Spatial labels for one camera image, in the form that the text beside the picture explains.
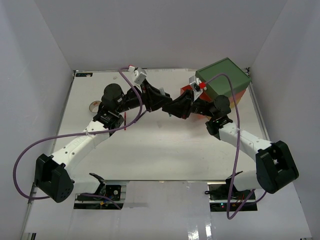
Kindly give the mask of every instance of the white table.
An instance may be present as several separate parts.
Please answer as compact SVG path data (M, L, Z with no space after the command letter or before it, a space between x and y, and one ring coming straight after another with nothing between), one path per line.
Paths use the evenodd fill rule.
M185 69L148 70L147 79L173 99L188 84L194 71ZM126 82L117 72L94 72L76 77L69 95L59 134L82 131L94 116L89 104L100 100L110 83L126 93ZM239 105L241 128L263 137L249 90ZM138 109L127 112L127 123ZM235 120L232 110L230 118ZM126 131L116 132L101 143L76 168L77 174L96 173L107 180L155 180L130 182L124 209L73 209L75 196L62 203L51 199L33 203L25 228L37 233L36 240L48 239L300 239L310 231L293 184L266 196L257 212L240 212L235 219L212 212L203 194L204 182L183 180L224 180L232 173L235 148L210 136L206 119L169 117L158 110L147 112ZM70 139L59 139L55 149ZM254 162L242 152L239 171L254 170ZM156 180L182 180L158 182ZM127 208L126 203L142 203Z

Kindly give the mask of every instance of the wall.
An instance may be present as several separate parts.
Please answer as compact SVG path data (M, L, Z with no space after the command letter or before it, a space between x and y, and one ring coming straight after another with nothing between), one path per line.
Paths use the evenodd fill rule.
M288 1L251 69L269 136L289 145L298 167L300 177L294 185L316 240L320 239L319 25L319 1Z
M33 0L0 1L0 238L20 239L27 200L13 184L15 159L56 133L72 71ZM18 166L29 193L35 160L51 143L30 150Z
M286 1L35 0L74 70L248 67Z

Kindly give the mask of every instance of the red marker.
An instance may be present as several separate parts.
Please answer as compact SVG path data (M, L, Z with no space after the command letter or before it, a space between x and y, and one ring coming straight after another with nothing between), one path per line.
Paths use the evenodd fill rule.
M124 125L127 125L127 112L124 112Z

